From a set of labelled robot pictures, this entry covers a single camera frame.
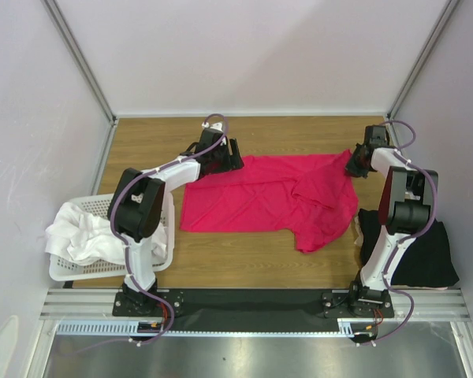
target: gray floor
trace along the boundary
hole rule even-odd
[[[395,324],[384,326],[382,334]],[[164,337],[141,348],[112,343],[63,357],[102,340],[57,336],[44,377],[465,377],[447,323],[409,324],[377,347],[348,339]]]

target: white towel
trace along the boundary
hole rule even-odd
[[[110,230],[110,222],[67,202],[59,209],[54,223],[46,229],[46,252],[78,265],[105,260],[125,264],[125,245]],[[152,237],[144,240],[151,251],[166,257],[166,232],[160,223]]]

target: white wall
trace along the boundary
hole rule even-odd
[[[386,113],[445,4],[58,2],[120,116]]]
[[[473,1],[461,3],[397,119],[416,128],[412,160],[439,173],[438,218],[473,319]]]
[[[52,284],[44,229],[89,194],[108,127],[41,1],[0,1],[0,327],[19,320],[7,376],[20,376]]]

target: folded garment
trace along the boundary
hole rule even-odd
[[[61,206],[46,235],[46,252],[75,264],[90,265],[100,259],[125,264],[125,245],[110,230],[110,222],[73,203]],[[150,244],[153,253],[166,256],[166,232],[161,223],[153,236],[143,242]]]
[[[184,192],[181,230],[291,230],[296,248],[313,252],[339,238],[357,211],[345,174],[351,153],[246,156],[242,169],[204,177]]]
[[[361,262],[365,265],[377,244],[381,225],[378,211],[359,211],[359,224],[363,232]],[[449,237],[443,222],[434,221],[431,228],[406,250],[398,264],[392,285],[409,287],[449,287],[455,285],[459,277],[450,258]]]

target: red cloth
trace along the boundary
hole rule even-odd
[[[242,169],[190,183],[181,230],[263,232],[287,228],[296,248],[314,252],[342,236],[357,211],[345,174],[351,153],[246,156]]]

